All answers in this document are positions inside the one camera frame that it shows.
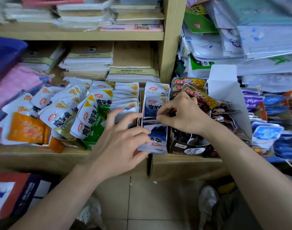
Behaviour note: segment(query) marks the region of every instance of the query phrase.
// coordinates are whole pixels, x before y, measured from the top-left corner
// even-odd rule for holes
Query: wooden shelf
[[[50,23],[7,23],[0,25],[0,36],[21,40],[164,40],[164,32],[84,32]]]

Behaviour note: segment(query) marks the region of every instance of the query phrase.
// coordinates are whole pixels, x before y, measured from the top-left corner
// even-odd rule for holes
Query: shoe
[[[83,222],[88,229],[100,228],[106,230],[101,219],[100,203],[93,195],[89,197],[82,211],[78,214],[77,220]]]
[[[219,196],[212,186],[204,186],[198,196],[198,209],[200,211],[199,230],[203,230],[205,223],[211,219],[212,208],[219,201]]]

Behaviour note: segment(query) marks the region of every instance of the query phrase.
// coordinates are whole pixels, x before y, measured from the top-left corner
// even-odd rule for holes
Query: person's right hand
[[[167,114],[173,108],[177,110],[176,116],[168,117]],[[215,123],[199,108],[197,98],[191,98],[184,91],[180,92],[174,100],[163,104],[158,110],[157,120],[180,131],[201,136],[213,122]]]

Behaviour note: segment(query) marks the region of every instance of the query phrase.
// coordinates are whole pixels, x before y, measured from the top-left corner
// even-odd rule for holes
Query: person
[[[197,104],[196,97],[181,92],[158,110],[157,119],[180,131],[201,135],[213,145],[262,229],[292,230],[292,181]],[[168,117],[173,108],[177,115]],[[130,121],[142,114],[130,113],[114,124],[121,111],[108,114],[106,128],[93,151],[10,230],[69,229],[101,182],[133,169],[146,158],[147,152],[133,152],[150,142],[150,131],[143,127],[127,129]]]

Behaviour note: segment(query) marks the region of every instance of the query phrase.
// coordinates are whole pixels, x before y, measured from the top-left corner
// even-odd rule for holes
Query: tile floor
[[[94,192],[107,230],[198,229],[197,198],[202,181],[151,182],[118,176]]]

